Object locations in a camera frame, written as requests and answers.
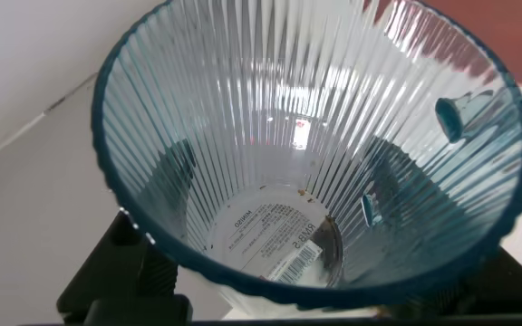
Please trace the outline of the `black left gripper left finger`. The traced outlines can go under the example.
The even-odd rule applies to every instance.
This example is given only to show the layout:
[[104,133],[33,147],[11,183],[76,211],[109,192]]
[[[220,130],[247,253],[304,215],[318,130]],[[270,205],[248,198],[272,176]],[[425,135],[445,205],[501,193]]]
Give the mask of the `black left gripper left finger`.
[[56,302],[66,324],[190,324],[179,266],[116,215]]

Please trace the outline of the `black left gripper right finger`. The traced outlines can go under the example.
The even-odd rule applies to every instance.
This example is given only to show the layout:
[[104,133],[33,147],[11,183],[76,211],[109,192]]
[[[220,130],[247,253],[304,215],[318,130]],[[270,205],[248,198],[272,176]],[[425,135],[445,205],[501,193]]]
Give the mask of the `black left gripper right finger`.
[[522,313],[522,265],[503,248],[455,283],[378,308],[380,317],[515,313]]

